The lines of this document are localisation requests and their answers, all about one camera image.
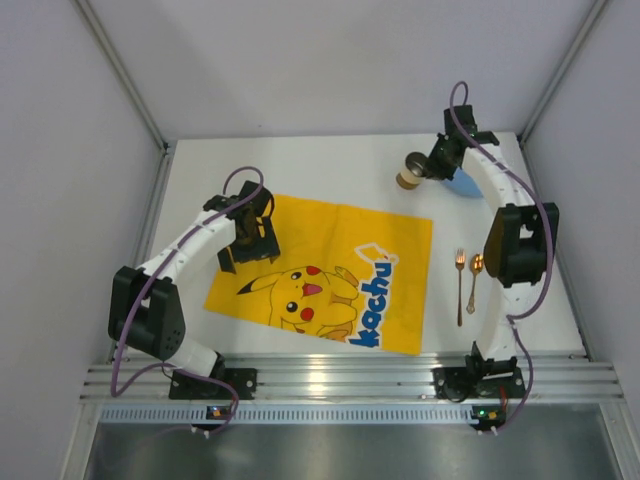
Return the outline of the blue plastic plate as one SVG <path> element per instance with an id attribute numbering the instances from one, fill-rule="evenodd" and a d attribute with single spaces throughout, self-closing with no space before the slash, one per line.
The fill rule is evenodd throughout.
<path id="1" fill-rule="evenodd" d="M 474 180 L 462 169 L 454 172 L 452 179 L 443 180 L 451 192 L 465 198 L 481 199 L 483 194 Z"/>

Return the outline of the aluminium mounting rail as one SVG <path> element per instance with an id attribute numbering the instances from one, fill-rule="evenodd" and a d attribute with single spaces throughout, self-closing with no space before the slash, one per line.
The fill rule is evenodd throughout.
<path id="1" fill-rule="evenodd" d="M 532 378 L 532 403 L 620 402 L 623 391 L 614 367 L 570 354 L 535 355 L 528 366 L 518 365 Z M 252 368 L 257 372 L 254 393 L 258 401 L 398 401 L 435 399 L 433 372 L 458 367 L 463 360 L 453 355 L 393 354 L 266 354 L 230 355 L 229 368 Z"/>

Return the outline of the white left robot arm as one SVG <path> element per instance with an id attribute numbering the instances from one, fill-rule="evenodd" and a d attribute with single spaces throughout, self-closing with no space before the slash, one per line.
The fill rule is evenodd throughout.
<path id="1" fill-rule="evenodd" d="M 247 180 L 238 194 L 205 202 L 186 231 L 154 258 L 116 272 L 108 322 L 108 335 L 117 342 L 113 387 L 127 347 L 192 378 L 217 376 L 221 355 L 189 334 L 179 284 L 211 264 L 234 274 L 241 264 L 277 259 L 274 205 L 261 181 Z"/>

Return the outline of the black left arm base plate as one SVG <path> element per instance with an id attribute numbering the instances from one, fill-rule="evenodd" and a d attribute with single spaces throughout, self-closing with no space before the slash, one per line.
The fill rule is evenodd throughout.
<path id="1" fill-rule="evenodd" d="M 257 373 L 253 368 L 226 368 L 221 381 L 231 386 L 240 400 L 252 400 L 257 388 Z M 231 393 L 218 385 L 175 372 L 168 394 L 171 400 L 230 400 Z"/>

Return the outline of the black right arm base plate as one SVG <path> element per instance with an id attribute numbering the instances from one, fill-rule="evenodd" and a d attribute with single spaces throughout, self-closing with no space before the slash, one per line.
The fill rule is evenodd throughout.
<path id="1" fill-rule="evenodd" d="M 476 378 L 464 367 L 441 367 L 433 370 L 435 396 L 440 400 L 461 403 L 465 400 L 522 398 L 525 384 L 519 368 L 491 372 Z"/>

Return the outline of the copper fork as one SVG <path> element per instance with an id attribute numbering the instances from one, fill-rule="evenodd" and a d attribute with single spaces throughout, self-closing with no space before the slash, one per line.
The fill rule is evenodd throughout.
<path id="1" fill-rule="evenodd" d="M 463 326 L 463 313 L 462 313 L 462 276 L 463 270 L 466 264 L 466 253 L 463 248 L 458 248 L 455 254 L 455 267 L 457 270 L 457 314 L 456 322 L 458 327 Z"/>

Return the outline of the copper spoon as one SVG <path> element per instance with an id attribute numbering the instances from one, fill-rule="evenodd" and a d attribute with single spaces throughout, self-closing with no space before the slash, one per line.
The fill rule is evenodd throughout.
<path id="1" fill-rule="evenodd" d="M 472 275 L 472 282 L 471 282 L 470 295 L 469 295 L 468 303 L 466 306 L 466 311 L 469 315 L 472 315 L 475 313 L 475 310 L 476 310 L 475 308 L 476 285 L 477 285 L 478 276 L 484 269 L 484 256 L 480 253 L 475 254 L 469 262 L 469 269 Z"/>

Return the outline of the steel cup with cork base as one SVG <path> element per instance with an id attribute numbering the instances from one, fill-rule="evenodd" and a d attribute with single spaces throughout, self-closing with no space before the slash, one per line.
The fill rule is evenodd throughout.
<path id="1" fill-rule="evenodd" d="M 405 190 L 416 189 L 425 179 L 428 157 L 421 152 L 411 152 L 404 160 L 404 166 L 396 175 L 397 184 Z"/>

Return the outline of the yellow Pikachu cloth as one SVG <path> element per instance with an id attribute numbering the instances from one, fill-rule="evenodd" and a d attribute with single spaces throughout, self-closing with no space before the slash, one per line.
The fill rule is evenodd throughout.
<path id="1" fill-rule="evenodd" d="M 216 273 L 206 310 L 356 347 L 417 355 L 430 219 L 285 195 L 271 217 L 280 255 Z"/>

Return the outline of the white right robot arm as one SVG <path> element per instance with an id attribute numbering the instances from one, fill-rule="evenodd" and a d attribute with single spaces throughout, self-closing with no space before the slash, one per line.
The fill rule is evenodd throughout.
<path id="1" fill-rule="evenodd" d="M 463 171 L 482 193 L 493 221 L 483 247 L 484 270 L 492 279 L 487 313 L 475 340 L 484 357 L 504 359 L 515 351 L 517 322 L 532 315 L 537 300 L 524 307 L 519 286 L 550 284 L 559 210 L 544 203 L 503 159 L 496 135 L 480 131 L 470 105 L 444 111 L 444 131 L 427 155 L 423 173 L 429 180 L 451 180 Z"/>

